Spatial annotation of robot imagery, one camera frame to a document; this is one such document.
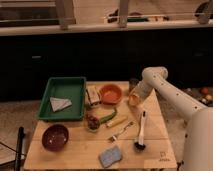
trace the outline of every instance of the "green vegetable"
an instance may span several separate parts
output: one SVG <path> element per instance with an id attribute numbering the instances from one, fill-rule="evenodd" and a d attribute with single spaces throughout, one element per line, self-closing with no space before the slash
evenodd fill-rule
<path id="1" fill-rule="evenodd" d="M 100 124 L 106 123 L 110 119 L 114 118 L 116 116 L 116 114 L 117 114 L 117 109 L 114 108 L 114 112 L 113 113 L 111 113 L 111 114 L 109 114 L 107 116 L 104 116 L 104 117 L 99 119 Z"/>

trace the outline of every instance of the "sponge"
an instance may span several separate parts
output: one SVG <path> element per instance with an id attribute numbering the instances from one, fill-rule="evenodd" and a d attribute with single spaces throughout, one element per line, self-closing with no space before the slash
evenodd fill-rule
<path id="1" fill-rule="evenodd" d="M 117 145 L 105 150 L 99 155 L 99 160 L 104 168 L 111 166 L 113 163 L 122 159 L 122 154 Z"/>

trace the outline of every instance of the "brown bowl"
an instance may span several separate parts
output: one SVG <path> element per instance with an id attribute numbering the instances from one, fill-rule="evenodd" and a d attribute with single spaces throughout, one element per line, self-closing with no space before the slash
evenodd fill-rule
<path id="1" fill-rule="evenodd" d="M 47 128 L 42 136 L 44 148 L 50 151 L 59 151 L 69 139 L 68 129 L 60 124 L 55 124 Z"/>

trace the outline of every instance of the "black cabinet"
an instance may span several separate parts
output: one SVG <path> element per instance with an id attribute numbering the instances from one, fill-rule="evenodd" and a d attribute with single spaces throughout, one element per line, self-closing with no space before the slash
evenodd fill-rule
<path id="1" fill-rule="evenodd" d="M 0 100 L 41 99 L 49 77 L 141 79 L 165 66 L 179 88 L 212 86 L 212 28 L 69 33 L 0 38 Z"/>

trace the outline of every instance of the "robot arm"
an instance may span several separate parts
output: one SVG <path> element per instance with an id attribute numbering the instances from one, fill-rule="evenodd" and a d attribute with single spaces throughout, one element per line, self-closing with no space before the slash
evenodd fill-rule
<path id="1" fill-rule="evenodd" d="M 144 100 L 156 89 L 188 122 L 181 171 L 212 171 L 213 108 L 171 85 L 165 80 L 167 76 L 164 67 L 145 68 L 143 80 L 131 93 L 137 93 Z"/>

